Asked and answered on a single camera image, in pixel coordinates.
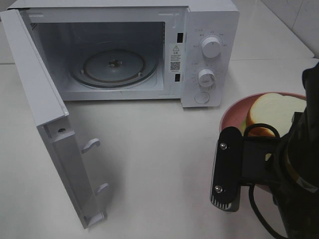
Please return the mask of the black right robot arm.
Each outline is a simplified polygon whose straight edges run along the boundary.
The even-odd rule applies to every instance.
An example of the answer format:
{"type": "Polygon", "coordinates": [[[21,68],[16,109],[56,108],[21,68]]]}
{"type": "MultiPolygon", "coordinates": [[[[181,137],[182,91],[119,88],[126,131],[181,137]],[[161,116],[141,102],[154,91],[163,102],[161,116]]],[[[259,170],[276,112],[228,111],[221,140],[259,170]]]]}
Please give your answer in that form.
{"type": "Polygon", "coordinates": [[[319,67],[302,73],[306,108],[294,114],[289,132],[276,148],[274,170],[279,184],[271,186],[290,239],[319,237],[319,67]]]}

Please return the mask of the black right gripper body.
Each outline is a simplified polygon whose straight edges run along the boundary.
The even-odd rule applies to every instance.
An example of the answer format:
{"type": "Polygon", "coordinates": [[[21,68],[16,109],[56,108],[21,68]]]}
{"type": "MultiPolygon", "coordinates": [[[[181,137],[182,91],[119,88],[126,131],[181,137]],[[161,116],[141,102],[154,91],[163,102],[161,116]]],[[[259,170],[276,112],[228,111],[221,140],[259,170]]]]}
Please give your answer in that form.
{"type": "Polygon", "coordinates": [[[319,188],[319,114],[296,112],[280,138],[272,163],[276,181],[270,189],[319,188]]]}

